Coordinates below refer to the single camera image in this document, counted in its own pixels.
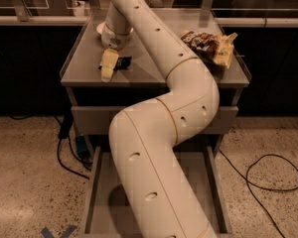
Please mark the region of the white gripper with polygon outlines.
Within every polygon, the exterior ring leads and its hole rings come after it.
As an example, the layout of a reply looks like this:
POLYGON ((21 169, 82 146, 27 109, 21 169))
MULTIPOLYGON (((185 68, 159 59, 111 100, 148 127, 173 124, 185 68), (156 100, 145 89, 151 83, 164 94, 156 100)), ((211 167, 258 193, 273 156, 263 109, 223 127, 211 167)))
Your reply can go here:
POLYGON ((117 64, 119 53, 118 51, 125 48, 129 40, 133 29, 129 28, 126 34, 117 34, 110 30, 106 24, 103 25, 101 30, 101 42, 105 48, 102 60, 101 60, 101 81, 109 82, 112 78, 114 68, 117 64))

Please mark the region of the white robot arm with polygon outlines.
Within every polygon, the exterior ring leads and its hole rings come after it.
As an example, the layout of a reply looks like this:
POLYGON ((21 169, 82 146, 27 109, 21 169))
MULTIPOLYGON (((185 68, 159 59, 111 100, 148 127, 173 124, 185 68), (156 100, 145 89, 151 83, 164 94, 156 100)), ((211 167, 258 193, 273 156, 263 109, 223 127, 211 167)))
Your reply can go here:
POLYGON ((218 238, 173 152, 215 118, 217 83, 145 0, 111 0, 108 16, 132 26, 169 88, 124 108, 109 127, 112 159, 141 234, 218 238))

